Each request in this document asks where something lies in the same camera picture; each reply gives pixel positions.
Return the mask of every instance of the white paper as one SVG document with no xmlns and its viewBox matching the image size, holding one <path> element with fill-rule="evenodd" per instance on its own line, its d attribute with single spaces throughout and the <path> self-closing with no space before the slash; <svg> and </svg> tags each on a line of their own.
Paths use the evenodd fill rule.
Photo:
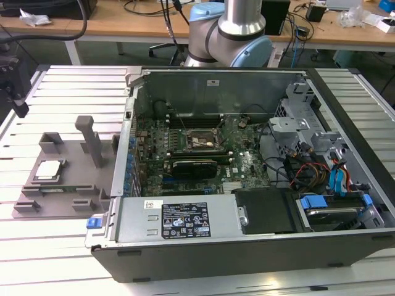
<svg viewBox="0 0 395 296">
<path fill-rule="evenodd" d="M 19 11 L 20 11 L 19 19 L 29 26 L 35 27 L 37 25 L 47 25 L 49 23 L 52 23 L 47 15 L 29 14 L 28 12 L 25 12 L 22 9 L 19 9 Z"/>
</svg>

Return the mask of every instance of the barcode sticker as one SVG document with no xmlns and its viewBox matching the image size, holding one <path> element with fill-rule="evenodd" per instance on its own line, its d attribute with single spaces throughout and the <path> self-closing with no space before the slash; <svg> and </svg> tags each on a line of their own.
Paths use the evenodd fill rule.
<svg viewBox="0 0 395 296">
<path fill-rule="evenodd" d="M 144 201 L 144 208 L 146 209 L 153 209 L 153 208 L 162 208 L 163 200 L 145 200 Z"/>
</svg>

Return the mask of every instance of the warning label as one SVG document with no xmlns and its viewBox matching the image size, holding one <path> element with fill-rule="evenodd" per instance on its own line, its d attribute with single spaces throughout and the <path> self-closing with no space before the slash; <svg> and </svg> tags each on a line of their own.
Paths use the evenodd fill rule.
<svg viewBox="0 0 395 296">
<path fill-rule="evenodd" d="M 187 239 L 211 236 L 206 202 L 162 205 L 162 237 Z"/>
</svg>

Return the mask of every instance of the wooden desk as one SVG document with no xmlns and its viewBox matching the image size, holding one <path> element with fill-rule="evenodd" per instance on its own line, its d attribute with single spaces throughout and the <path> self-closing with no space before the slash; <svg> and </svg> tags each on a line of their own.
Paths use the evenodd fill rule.
<svg viewBox="0 0 395 296">
<path fill-rule="evenodd" d="M 67 18 L 52 18 L 52 23 L 35 28 L 26 25 L 18 17 L 0 17 L 0 24 L 12 33 L 28 34 L 66 34 L 66 28 L 71 22 Z"/>
<path fill-rule="evenodd" d="M 290 11 L 305 1 L 292 0 Z M 184 6 L 186 16 L 189 16 L 191 5 Z M 376 14 L 387 15 L 378 8 L 378 0 L 365 2 L 364 7 Z M 161 9 L 155 0 L 137 2 L 135 9 L 139 12 L 152 12 Z M 306 9 L 299 14 L 305 16 Z M 385 34 L 375 27 L 366 25 L 365 28 L 341 28 L 336 23 L 338 12 L 329 11 L 320 23 L 313 23 L 315 32 L 313 38 L 306 43 L 306 48 L 337 49 L 352 51 L 395 51 L 395 34 Z M 177 41 L 188 43 L 189 29 L 181 16 L 171 15 L 173 30 Z M 31 28 L 18 18 L 0 18 L 0 23 L 11 32 L 17 33 L 48 33 L 75 34 L 80 31 L 81 20 L 54 19 L 53 24 Z M 296 18 L 298 25 L 309 27 L 301 18 Z M 285 49 L 291 38 L 289 22 L 286 22 L 280 36 L 270 36 L 273 41 L 273 53 L 269 66 L 278 66 L 278 57 Z M 98 6 L 88 22 L 86 34 L 79 41 L 110 41 L 117 42 L 119 53 L 122 52 L 122 42 L 142 43 L 171 43 L 162 17 L 145 17 L 125 11 L 118 0 L 98 0 Z M 67 41 L 67 50 L 73 65 L 81 65 L 81 57 L 76 41 Z"/>
</svg>

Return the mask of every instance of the wire bundle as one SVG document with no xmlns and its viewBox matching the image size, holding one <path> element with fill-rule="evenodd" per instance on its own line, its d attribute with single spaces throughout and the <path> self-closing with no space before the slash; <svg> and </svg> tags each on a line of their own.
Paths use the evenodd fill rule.
<svg viewBox="0 0 395 296">
<path fill-rule="evenodd" d="M 299 35 L 298 30 L 297 30 L 298 26 L 296 25 L 295 17 L 300 17 L 303 21 L 305 21 L 306 23 L 309 24 L 309 26 L 311 27 L 311 30 L 310 30 L 310 33 L 308 36 L 302 37 Z M 292 57 L 293 61 L 292 61 L 291 68 L 293 68 L 299 62 L 299 60 L 304 52 L 304 46 L 305 46 L 306 42 L 308 40 L 310 40 L 314 35 L 314 26 L 305 17 L 303 17 L 299 14 L 295 14 L 293 12 L 287 13 L 286 20 L 289 21 L 289 23 L 291 24 L 291 39 L 289 40 L 289 43 L 288 43 L 286 49 L 284 50 L 284 53 L 280 59 L 280 62 L 283 60 L 284 57 Z M 301 46 L 302 50 L 299 53 L 299 55 L 297 55 L 299 41 L 302 42 L 302 46 Z M 288 49 L 291 46 L 291 44 L 292 44 L 291 49 L 292 49 L 293 55 L 287 55 Z"/>
</svg>

